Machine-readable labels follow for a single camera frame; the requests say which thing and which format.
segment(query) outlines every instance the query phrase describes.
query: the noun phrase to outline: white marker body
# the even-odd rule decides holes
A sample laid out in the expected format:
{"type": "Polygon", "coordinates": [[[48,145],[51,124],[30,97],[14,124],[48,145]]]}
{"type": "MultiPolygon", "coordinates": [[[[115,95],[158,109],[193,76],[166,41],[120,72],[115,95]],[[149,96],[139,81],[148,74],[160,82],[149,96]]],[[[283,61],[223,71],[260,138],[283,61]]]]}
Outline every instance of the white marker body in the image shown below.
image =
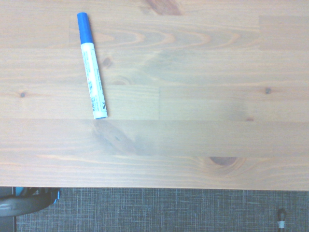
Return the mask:
{"type": "Polygon", "coordinates": [[[98,62],[94,45],[93,43],[83,43],[81,48],[92,103],[93,117],[94,119],[107,117],[103,88],[98,71],[98,62]]]}

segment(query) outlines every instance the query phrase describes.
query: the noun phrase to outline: gray carpet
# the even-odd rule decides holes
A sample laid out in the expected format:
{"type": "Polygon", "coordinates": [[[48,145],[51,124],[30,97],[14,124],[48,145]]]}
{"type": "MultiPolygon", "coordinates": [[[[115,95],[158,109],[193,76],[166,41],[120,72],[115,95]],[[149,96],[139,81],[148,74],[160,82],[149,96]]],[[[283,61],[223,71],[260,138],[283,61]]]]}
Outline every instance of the gray carpet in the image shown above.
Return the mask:
{"type": "Polygon", "coordinates": [[[309,192],[152,188],[64,188],[60,200],[17,217],[18,232],[309,231],[309,192]]]}

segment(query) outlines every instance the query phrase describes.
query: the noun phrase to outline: wood grain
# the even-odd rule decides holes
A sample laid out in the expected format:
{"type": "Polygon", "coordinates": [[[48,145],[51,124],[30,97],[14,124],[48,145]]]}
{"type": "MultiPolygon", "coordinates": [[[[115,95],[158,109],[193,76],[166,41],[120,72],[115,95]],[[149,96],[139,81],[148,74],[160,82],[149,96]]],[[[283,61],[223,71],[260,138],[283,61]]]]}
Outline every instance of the wood grain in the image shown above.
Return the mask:
{"type": "Polygon", "coordinates": [[[0,186],[309,189],[307,1],[0,0],[0,14],[0,186]]]}

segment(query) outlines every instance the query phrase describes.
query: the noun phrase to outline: blue marker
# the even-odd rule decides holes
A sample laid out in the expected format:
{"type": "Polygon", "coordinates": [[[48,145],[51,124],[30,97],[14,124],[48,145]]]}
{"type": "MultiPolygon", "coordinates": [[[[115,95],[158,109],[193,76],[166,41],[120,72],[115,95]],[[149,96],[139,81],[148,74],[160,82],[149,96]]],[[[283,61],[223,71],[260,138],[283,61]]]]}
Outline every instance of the blue marker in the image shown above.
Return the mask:
{"type": "Polygon", "coordinates": [[[82,54],[92,103],[93,117],[95,119],[107,117],[103,88],[98,71],[98,62],[91,36],[88,16],[86,13],[81,12],[77,14],[77,19],[79,34],[81,37],[82,54]]]}

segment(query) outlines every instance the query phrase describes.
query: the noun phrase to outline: marker cap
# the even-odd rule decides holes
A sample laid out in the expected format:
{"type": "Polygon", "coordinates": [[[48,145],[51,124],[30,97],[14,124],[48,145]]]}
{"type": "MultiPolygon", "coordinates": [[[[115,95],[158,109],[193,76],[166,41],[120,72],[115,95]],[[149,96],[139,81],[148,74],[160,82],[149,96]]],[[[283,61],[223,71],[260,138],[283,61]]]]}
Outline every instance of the marker cap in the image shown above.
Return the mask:
{"type": "Polygon", "coordinates": [[[77,19],[78,19],[79,34],[81,37],[81,44],[93,43],[88,15],[85,12],[80,12],[77,14],[77,19]]]}

